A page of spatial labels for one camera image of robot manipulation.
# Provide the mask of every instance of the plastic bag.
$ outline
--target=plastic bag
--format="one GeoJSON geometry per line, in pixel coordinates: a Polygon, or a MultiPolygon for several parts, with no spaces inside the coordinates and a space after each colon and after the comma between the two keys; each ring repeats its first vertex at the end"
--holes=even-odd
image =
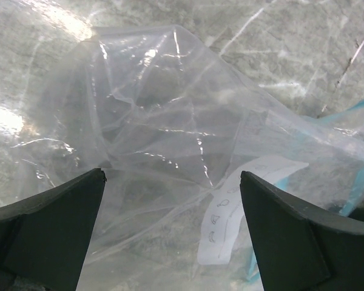
{"type": "Polygon", "coordinates": [[[293,114],[185,29],[97,32],[11,145],[17,199],[106,171],[79,290],[261,290],[241,170],[336,212],[364,197],[364,141],[293,114]]]}
{"type": "MultiPolygon", "coordinates": [[[[320,119],[306,117],[306,120],[364,141],[364,100],[344,112],[320,119]]],[[[349,215],[351,210],[361,201],[362,196],[359,195],[359,189],[363,185],[364,169],[361,169],[356,176],[349,199],[339,211],[341,215],[349,215]]]]}

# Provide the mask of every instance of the clear plastic bag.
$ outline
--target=clear plastic bag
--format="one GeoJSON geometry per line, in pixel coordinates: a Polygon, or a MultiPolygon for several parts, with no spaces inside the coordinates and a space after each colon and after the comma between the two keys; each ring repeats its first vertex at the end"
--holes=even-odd
{"type": "Polygon", "coordinates": [[[16,199],[106,171],[79,290],[261,290],[235,214],[241,169],[336,212],[364,197],[363,140],[290,112],[179,26],[98,29],[27,112],[10,148],[16,199]],[[197,259],[221,240],[206,217],[229,255],[214,264],[197,259]]]}
{"type": "MultiPolygon", "coordinates": [[[[320,126],[334,129],[344,135],[352,136],[364,141],[364,100],[344,112],[329,115],[320,119],[309,117],[305,117],[305,119],[320,126]]],[[[349,194],[349,199],[345,206],[340,209],[340,214],[348,215],[350,211],[361,201],[363,196],[359,195],[359,189],[361,189],[363,185],[364,168],[357,173],[351,193],[349,194]]]]}

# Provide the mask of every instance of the printed icon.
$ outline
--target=printed icon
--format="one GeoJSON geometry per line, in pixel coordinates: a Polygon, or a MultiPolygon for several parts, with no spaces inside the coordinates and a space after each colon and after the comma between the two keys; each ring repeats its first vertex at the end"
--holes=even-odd
{"type": "Polygon", "coordinates": [[[256,165],[255,170],[261,171],[267,169],[266,165],[256,165]]]}
{"type": "Polygon", "coordinates": [[[240,186],[236,186],[236,187],[229,189],[226,193],[232,194],[232,193],[239,191],[239,189],[240,189],[240,186]]]}
{"type": "Polygon", "coordinates": [[[212,215],[211,217],[211,221],[212,221],[212,224],[216,224],[216,222],[218,221],[220,217],[218,215],[212,215]]]}
{"type": "Polygon", "coordinates": [[[209,234],[209,241],[210,241],[211,243],[215,243],[215,242],[216,242],[216,241],[214,240],[213,236],[214,236],[214,232],[210,232],[210,234],[209,234]]]}
{"type": "Polygon", "coordinates": [[[221,201],[221,203],[217,204],[217,207],[219,206],[227,206],[229,204],[229,200],[228,199],[224,199],[221,201]]]}

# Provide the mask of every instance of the gray marble surface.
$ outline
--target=gray marble surface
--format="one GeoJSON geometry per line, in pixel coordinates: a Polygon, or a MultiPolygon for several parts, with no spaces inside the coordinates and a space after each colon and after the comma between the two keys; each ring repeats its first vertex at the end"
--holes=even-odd
{"type": "Polygon", "coordinates": [[[92,26],[164,24],[198,35],[299,114],[364,98],[364,0],[0,0],[0,105],[21,112],[92,26]]]}

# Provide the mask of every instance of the white label strip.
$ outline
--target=white label strip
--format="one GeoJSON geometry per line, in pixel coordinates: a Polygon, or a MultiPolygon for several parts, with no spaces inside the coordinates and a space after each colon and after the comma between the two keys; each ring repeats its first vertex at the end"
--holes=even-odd
{"type": "Polygon", "coordinates": [[[201,225],[201,241],[197,260],[201,265],[228,264],[244,216],[240,193],[242,171],[252,172],[271,184],[307,167],[305,162],[281,156],[262,156],[240,166],[220,190],[214,191],[201,225]]]}

